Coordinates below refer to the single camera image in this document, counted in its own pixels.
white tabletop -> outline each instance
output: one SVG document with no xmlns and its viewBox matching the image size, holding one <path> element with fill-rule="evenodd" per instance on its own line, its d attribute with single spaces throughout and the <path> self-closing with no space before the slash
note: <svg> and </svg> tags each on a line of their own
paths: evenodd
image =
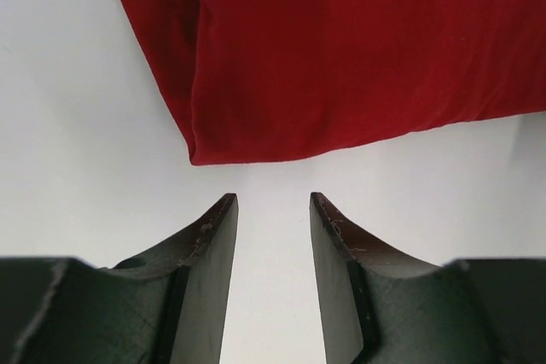
<svg viewBox="0 0 546 364">
<path fill-rule="evenodd" d="M 324 363 L 308 200 L 429 262 L 546 256 L 546 114 L 192 167 L 119 0 L 0 0 L 0 254 L 110 266 L 236 192 L 223 364 Z"/>
</svg>

red towel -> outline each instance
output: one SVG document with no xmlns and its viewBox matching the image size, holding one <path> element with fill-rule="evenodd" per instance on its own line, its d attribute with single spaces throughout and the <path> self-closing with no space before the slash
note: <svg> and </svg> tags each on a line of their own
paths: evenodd
<svg viewBox="0 0 546 364">
<path fill-rule="evenodd" d="M 121 0 L 194 165 L 546 110 L 546 0 Z"/>
</svg>

